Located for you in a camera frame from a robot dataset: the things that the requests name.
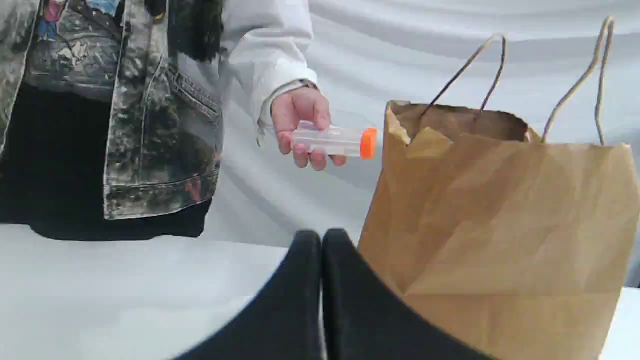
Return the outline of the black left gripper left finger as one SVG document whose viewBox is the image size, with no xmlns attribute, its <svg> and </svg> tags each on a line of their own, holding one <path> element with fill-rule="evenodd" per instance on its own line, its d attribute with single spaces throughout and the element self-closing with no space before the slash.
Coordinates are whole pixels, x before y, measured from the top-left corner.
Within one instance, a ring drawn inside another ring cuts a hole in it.
<svg viewBox="0 0 640 360">
<path fill-rule="evenodd" d="M 320 237 L 299 231 L 253 300 L 181 360 L 321 360 L 321 280 Z"/>
</svg>

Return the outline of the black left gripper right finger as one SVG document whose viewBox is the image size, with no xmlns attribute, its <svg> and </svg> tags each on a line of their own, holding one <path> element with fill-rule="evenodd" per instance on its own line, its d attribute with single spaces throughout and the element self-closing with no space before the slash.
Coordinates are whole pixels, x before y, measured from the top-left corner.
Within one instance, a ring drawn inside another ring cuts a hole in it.
<svg viewBox="0 0 640 360">
<path fill-rule="evenodd" d="M 328 230 L 322 240 L 322 308 L 330 360 L 488 358 L 407 306 L 341 228 Z"/>
</svg>

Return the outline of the person's right hand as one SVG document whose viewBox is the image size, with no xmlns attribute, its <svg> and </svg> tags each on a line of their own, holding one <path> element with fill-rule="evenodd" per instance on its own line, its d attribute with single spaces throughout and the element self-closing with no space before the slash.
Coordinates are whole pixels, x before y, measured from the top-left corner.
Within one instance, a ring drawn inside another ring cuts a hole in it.
<svg viewBox="0 0 640 360">
<path fill-rule="evenodd" d="M 308 153 L 304 146 L 293 144 L 292 134 L 300 121 L 311 122 L 320 130 L 326 130 L 332 124 L 329 101 L 318 89 L 303 86 L 275 96 L 270 105 L 262 109 L 262 117 L 267 116 L 271 118 L 279 151 L 285 156 L 292 154 L 295 165 L 300 169 L 311 165 L 315 171 L 323 171 L 328 164 L 327 158 L 334 166 L 345 166 L 344 156 L 327 156 L 316 151 Z"/>
</svg>

